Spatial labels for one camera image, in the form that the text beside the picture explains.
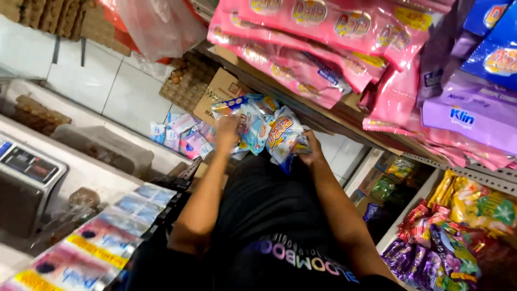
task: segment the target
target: yellow package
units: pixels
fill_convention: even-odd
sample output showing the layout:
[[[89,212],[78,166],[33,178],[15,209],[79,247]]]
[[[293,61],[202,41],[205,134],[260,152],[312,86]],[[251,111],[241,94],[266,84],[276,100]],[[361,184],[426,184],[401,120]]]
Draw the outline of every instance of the yellow package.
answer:
[[[416,168],[416,163],[399,156],[391,166],[386,170],[387,174],[393,174],[404,180],[411,176]]]
[[[452,188],[451,185],[453,184],[455,178],[456,174],[452,170],[445,171],[444,178],[434,191],[434,194],[431,196],[431,198],[428,199],[427,207],[433,208],[435,203],[445,207],[449,206],[448,201],[442,202],[442,198],[445,196],[447,190]]]
[[[480,227],[497,235],[513,234],[517,198],[480,185],[465,177],[454,181],[450,219]]]

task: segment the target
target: black shirt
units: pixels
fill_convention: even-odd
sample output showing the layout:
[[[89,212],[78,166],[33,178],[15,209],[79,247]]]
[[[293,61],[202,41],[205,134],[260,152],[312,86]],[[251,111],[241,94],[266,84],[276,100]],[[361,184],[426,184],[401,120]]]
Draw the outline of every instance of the black shirt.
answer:
[[[378,275],[357,280],[336,246],[306,166],[296,161],[285,175],[260,155],[245,159],[229,178],[203,261],[144,243],[127,290],[331,287],[403,290]]]

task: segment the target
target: plastic container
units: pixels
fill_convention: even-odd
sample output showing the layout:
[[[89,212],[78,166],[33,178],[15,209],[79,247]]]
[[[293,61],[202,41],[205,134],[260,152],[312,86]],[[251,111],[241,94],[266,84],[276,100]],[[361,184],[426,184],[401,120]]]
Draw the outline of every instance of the plastic container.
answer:
[[[75,127],[60,125],[51,137],[105,164],[137,178],[149,169],[153,152],[114,134],[103,126]]]

